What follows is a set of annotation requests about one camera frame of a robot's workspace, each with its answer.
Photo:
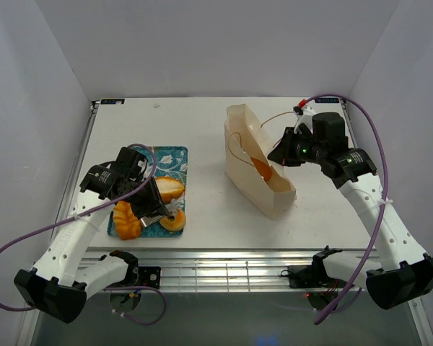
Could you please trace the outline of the round orange sugared bun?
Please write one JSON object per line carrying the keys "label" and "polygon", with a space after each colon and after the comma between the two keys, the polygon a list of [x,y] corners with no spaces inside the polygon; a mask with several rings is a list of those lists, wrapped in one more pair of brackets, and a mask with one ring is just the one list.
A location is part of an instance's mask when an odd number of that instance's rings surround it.
{"label": "round orange sugared bun", "polygon": [[263,180],[265,182],[268,182],[273,176],[273,172],[271,171],[270,166],[255,157],[251,157],[250,160],[252,161],[253,166],[255,167],[259,175],[262,176]]}

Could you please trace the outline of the brown paper bag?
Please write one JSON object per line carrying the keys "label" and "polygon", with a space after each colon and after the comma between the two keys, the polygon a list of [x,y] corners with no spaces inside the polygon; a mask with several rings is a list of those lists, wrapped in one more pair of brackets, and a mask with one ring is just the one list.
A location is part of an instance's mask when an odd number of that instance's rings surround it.
{"label": "brown paper bag", "polygon": [[227,108],[224,122],[225,172],[235,187],[274,220],[294,204],[296,189],[284,168],[268,160],[274,148],[263,124],[246,104]]}

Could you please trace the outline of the metal serving tongs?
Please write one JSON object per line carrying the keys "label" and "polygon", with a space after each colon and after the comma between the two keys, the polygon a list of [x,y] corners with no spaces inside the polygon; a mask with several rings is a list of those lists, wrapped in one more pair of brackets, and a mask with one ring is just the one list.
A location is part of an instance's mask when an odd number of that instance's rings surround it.
{"label": "metal serving tongs", "polygon": [[178,217],[178,207],[174,203],[162,203],[156,210],[146,216],[142,216],[139,221],[146,228],[154,223],[160,222],[163,218],[166,221],[175,221]]}

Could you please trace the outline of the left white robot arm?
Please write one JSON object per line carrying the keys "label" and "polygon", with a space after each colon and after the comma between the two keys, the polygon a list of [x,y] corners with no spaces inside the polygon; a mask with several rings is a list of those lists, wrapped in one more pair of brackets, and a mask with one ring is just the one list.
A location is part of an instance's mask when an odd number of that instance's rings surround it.
{"label": "left white robot arm", "polygon": [[156,168],[153,151],[133,144],[121,148],[115,160],[88,170],[71,217],[60,222],[56,237],[32,269],[20,270],[14,278],[29,306],[71,323],[96,293],[137,283],[139,261],[129,252],[114,250],[84,270],[79,264],[120,201],[129,203],[139,221],[156,221],[168,214],[154,180]]}

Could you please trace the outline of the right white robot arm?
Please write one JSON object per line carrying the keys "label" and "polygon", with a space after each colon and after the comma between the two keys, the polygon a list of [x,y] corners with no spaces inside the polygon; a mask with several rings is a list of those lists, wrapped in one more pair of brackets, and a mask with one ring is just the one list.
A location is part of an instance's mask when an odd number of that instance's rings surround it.
{"label": "right white robot arm", "polygon": [[433,257],[412,237],[396,213],[370,156],[349,146],[345,120],[337,112],[303,114],[287,127],[268,160],[284,167],[317,164],[357,213],[377,251],[376,262],[362,262],[341,249],[315,254],[307,273],[320,286],[348,281],[368,292],[382,309],[428,294],[433,289]]}

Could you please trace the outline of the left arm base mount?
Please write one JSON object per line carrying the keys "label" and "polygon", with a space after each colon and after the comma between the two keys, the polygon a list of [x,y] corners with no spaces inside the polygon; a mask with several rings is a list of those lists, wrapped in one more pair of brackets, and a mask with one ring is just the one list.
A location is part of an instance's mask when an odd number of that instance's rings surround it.
{"label": "left arm base mount", "polygon": [[162,276],[162,268],[159,266],[140,266],[134,272],[134,277],[131,282],[127,283],[114,283],[107,287],[112,288],[126,288],[127,290],[137,290],[138,287],[160,288]]}

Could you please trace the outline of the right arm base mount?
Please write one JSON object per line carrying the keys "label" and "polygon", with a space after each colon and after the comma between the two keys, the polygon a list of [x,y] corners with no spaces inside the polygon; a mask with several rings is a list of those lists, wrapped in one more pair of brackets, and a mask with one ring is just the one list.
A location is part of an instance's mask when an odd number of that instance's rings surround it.
{"label": "right arm base mount", "polygon": [[324,259],[342,251],[342,249],[326,246],[312,257],[310,264],[290,265],[281,271],[279,277],[287,278],[290,288],[327,288],[328,291],[343,288],[346,282],[329,277],[323,264]]}

